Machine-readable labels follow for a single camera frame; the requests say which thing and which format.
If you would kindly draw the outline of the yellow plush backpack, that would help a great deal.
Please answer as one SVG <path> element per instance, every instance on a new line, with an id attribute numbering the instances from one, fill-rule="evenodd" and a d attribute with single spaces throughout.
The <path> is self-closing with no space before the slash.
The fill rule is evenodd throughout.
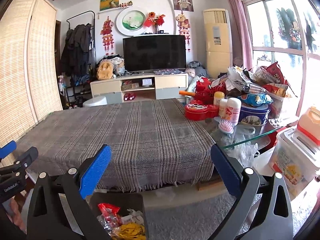
<path id="1" fill-rule="evenodd" d="M 113 64 L 111 61 L 103 61 L 97 68 L 98 80 L 109 80 L 113 77 Z"/>

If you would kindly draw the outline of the dark square trash bin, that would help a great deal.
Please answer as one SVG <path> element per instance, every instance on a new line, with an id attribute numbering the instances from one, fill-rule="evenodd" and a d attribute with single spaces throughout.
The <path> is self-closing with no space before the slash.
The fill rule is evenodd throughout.
<path id="1" fill-rule="evenodd" d="M 89 205 L 112 239 L 148 239 L 143 197 L 138 193 L 94 193 Z"/>

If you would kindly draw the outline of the red hanging ornament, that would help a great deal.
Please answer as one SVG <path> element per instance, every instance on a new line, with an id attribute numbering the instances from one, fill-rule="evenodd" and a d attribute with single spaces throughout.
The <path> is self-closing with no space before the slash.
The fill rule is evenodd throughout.
<path id="1" fill-rule="evenodd" d="M 103 23 L 103 28 L 100 32 L 103 40 L 103 47 L 106 56 L 110 56 L 114 54 L 114 38 L 112 33 L 112 28 L 114 26 L 114 22 L 107 17 L 107 20 Z"/>
<path id="2" fill-rule="evenodd" d="M 190 22 L 183 11 L 176 16 L 176 21 L 179 35 L 184 36 L 185 44 L 187 46 L 186 51 L 190 52 Z"/>

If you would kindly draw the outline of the grey shaggy carpet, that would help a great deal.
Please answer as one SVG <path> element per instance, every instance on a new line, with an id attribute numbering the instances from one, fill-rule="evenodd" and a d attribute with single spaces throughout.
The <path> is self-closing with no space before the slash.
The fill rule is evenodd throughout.
<path id="1" fill-rule="evenodd" d="M 234 202 L 224 193 L 188 205 L 147 210 L 148 239 L 208 239 Z"/>

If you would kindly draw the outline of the black coat rack with clothes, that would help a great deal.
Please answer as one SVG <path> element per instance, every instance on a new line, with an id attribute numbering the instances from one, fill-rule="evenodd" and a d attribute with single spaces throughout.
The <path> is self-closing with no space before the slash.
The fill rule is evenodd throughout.
<path id="1" fill-rule="evenodd" d="M 95 12 L 87 10 L 67 18 L 68 30 L 61 55 L 62 73 L 68 78 L 64 86 L 66 107 L 82 107 L 91 93 L 96 67 Z"/>

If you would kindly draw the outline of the beige standing air conditioner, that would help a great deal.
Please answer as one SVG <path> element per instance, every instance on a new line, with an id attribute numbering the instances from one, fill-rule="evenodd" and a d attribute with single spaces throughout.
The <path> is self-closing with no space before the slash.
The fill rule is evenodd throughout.
<path id="1" fill-rule="evenodd" d="M 232 65 L 232 33 L 229 14 L 226 9 L 203 11 L 206 33 L 207 72 L 216 78 L 226 73 Z"/>

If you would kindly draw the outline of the red snack bag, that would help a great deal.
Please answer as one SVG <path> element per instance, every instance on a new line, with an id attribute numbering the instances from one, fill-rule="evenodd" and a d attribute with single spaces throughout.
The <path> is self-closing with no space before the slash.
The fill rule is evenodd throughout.
<path id="1" fill-rule="evenodd" d="M 122 225 L 121 216 L 119 215 L 120 207 L 109 203 L 100 203 L 98 208 L 101 215 L 97 217 L 97 220 L 108 232 L 110 236 L 113 236 L 113 230 Z"/>

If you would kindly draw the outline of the white blue cut paper sheet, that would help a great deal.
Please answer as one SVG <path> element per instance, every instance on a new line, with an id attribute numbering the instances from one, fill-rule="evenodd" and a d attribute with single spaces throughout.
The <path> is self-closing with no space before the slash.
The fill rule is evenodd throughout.
<path id="1" fill-rule="evenodd" d="M 136 223 L 138 225 L 144 226 L 144 216 L 142 211 L 136 211 L 134 209 L 127 209 L 129 214 L 127 216 L 121 217 L 122 224 Z"/>

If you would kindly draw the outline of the white plastic storage box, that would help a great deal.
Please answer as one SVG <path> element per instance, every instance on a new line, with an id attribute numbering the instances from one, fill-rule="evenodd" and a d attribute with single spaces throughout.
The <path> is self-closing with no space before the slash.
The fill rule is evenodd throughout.
<path id="1" fill-rule="evenodd" d="M 268 165 L 280 172 L 289 193 L 296 197 L 319 176 L 319 146 L 295 127 L 277 134 Z"/>

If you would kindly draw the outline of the round lotus wall plate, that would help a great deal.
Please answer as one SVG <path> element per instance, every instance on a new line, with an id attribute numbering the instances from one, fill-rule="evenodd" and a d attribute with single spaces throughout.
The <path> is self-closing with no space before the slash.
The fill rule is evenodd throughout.
<path id="1" fill-rule="evenodd" d="M 146 31 L 145 21 L 146 14 L 142 8 L 128 7 L 118 14 L 116 28 L 125 36 L 138 36 Z"/>

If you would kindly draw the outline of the grey plaid tablecloth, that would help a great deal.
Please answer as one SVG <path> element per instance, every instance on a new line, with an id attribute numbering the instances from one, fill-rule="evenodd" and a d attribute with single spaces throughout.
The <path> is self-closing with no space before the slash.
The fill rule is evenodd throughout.
<path id="1" fill-rule="evenodd" d="M 37 148 L 29 170 L 54 176 L 108 145 L 112 158 L 98 187 L 144 191 L 210 179 L 213 143 L 178 100 L 164 99 L 54 112 L 18 140 L 14 155 Z"/>

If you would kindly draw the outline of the left red hanging ornament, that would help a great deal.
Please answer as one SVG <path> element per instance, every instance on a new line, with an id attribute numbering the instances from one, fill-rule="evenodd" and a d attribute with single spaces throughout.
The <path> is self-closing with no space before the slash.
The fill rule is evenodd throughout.
<path id="1" fill-rule="evenodd" d="M 100 32 L 103 40 L 103 47 L 106 56 L 110 56 L 114 54 L 114 38 L 112 33 L 112 28 L 114 26 L 114 22 L 107 17 L 107 20 L 103 23 L 103 28 Z"/>

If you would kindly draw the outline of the right red hanging ornament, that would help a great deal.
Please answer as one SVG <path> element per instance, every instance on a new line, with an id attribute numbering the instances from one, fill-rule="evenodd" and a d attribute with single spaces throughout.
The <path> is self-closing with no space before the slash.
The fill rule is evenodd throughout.
<path id="1" fill-rule="evenodd" d="M 185 44 L 187 46 L 186 51 L 190 52 L 190 22 L 183 11 L 176 16 L 176 21 L 179 35 L 184 36 Z"/>

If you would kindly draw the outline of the white round stool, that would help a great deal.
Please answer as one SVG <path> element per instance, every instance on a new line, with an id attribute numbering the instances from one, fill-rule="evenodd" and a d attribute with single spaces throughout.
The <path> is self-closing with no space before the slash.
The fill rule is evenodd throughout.
<path id="1" fill-rule="evenodd" d="M 95 107 L 107 105 L 107 99 L 105 96 L 93 97 L 83 103 L 83 107 Z"/>

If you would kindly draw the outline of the yellow paper bag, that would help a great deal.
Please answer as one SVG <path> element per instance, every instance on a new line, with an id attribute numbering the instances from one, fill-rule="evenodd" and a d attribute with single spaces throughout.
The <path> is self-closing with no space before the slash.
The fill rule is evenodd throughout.
<path id="1" fill-rule="evenodd" d="M 146 240 L 145 228 L 137 223 L 121 225 L 113 230 L 112 239 Z"/>

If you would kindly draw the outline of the black flat television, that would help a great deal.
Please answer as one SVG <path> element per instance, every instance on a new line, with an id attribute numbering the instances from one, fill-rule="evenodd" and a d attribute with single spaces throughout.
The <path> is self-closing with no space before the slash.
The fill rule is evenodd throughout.
<path id="1" fill-rule="evenodd" d="M 183 69 L 185 39 L 180 35 L 140 35 L 123 39 L 123 57 L 128 72 Z"/>

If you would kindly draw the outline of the white TV cabinet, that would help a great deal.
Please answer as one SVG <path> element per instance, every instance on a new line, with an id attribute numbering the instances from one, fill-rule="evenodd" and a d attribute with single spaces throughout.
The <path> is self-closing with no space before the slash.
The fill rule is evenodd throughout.
<path id="1" fill-rule="evenodd" d="M 188 88 L 188 74 L 133 74 L 90 83 L 94 98 L 104 96 L 108 104 L 135 101 L 185 99 L 179 91 Z"/>

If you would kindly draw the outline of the pink hairbrush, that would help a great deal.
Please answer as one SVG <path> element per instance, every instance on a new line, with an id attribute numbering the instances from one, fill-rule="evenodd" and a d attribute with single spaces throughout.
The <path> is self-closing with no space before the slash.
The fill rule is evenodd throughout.
<path id="1" fill-rule="evenodd" d="M 222 133 L 225 133 L 225 134 L 233 134 L 234 132 L 233 124 L 230 121 L 225 119 L 221 119 L 219 121 L 218 128 Z"/>

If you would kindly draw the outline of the clear plastic bag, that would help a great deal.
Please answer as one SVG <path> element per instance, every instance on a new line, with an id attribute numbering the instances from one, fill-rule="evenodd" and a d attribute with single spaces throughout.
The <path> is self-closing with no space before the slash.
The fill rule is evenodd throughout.
<path id="1" fill-rule="evenodd" d="M 254 134 L 253 126 L 238 124 L 233 127 L 233 133 L 225 133 L 218 129 L 215 132 L 215 141 L 229 157 L 235 158 L 243 168 L 252 167 L 254 157 L 258 152 L 258 144 L 250 142 Z"/>

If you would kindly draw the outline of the yellow cap cream bottle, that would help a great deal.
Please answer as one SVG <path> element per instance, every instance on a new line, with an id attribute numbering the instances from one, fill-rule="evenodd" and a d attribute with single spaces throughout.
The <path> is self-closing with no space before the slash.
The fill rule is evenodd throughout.
<path id="1" fill-rule="evenodd" d="M 214 93 L 214 101 L 213 101 L 213 104 L 214 104 L 215 106 L 219 106 L 219 105 L 220 105 L 220 101 L 221 101 L 222 99 L 224 99 L 224 98 L 225 98 L 224 92 L 221 92 L 221 91 L 215 92 L 215 93 Z"/>

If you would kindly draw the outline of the blue round cookie tin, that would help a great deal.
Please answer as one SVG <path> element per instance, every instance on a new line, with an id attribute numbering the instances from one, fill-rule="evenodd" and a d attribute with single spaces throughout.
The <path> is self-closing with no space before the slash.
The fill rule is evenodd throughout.
<path id="1" fill-rule="evenodd" d="M 270 107 L 267 104 L 253 107 L 242 104 L 239 115 L 239 123 L 253 126 L 263 126 L 268 121 Z"/>

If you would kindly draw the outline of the bamboo folding screen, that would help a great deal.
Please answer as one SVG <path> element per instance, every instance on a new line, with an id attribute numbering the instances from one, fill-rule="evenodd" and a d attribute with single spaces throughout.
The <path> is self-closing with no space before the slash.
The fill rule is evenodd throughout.
<path id="1" fill-rule="evenodd" d="M 13 0 L 1 18 L 1 148 L 62 110 L 55 25 L 47 0 Z"/>

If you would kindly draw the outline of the pile of snack bags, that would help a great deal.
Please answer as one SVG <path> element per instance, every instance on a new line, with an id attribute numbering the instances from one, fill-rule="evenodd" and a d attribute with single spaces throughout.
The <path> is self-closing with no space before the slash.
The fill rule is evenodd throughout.
<path id="1" fill-rule="evenodd" d="M 281 98 L 297 97 L 278 62 L 268 67 L 260 66 L 255 72 L 240 67 L 229 67 L 227 76 L 232 86 L 242 93 L 269 92 Z"/>

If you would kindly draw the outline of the white pink lotion bottle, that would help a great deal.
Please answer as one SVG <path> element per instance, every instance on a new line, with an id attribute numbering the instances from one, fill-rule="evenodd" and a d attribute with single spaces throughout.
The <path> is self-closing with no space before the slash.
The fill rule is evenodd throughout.
<path id="1" fill-rule="evenodd" d="M 225 120 L 230 121 L 233 126 L 236 126 L 239 122 L 240 110 L 241 101 L 238 98 L 229 98 L 225 108 Z"/>

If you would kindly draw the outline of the pink curtain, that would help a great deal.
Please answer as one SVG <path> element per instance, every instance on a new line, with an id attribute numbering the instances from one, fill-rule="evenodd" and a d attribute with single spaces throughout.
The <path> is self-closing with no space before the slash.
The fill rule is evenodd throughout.
<path id="1" fill-rule="evenodd" d="M 236 27 L 240 35 L 241 48 L 242 48 L 242 61 L 243 67 L 247 70 L 251 70 L 253 50 L 252 42 L 248 32 L 248 24 L 244 11 L 244 6 L 241 0 L 228 0 L 231 6 L 234 20 L 236 21 Z"/>

